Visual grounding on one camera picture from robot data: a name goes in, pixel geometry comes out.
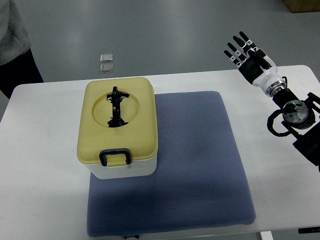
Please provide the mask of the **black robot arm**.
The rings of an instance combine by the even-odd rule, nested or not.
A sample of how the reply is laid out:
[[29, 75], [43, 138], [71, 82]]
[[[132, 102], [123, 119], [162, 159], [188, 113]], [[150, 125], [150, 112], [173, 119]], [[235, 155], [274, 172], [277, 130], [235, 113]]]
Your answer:
[[[315, 112], [320, 112], [320, 97], [310, 92], [305, 100], [300, 100], [288, 88], [276, 91], [271, 95], [279, 107], [267, 119], [267, 129], [276, 137], [293, 135], [296, 141], [292, 144], [309, 162], [320, 166], [320, 124], [316, 122]], [[281, 124], [286, 132], [274, 129], [274, 120], [281, 115]]]

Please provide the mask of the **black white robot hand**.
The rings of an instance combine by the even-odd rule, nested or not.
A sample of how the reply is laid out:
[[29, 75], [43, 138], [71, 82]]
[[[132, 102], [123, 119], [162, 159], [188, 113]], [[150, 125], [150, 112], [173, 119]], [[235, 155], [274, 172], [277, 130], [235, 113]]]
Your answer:
[[268, 97], [274, 97], [287, 87], [287, 79], [278, 75], [275, 63], [243, 31], [232, 38], [236, 45], [228, 42], [229, 50], [224, 50], [224, 54], [248, 83], [260, 88]]

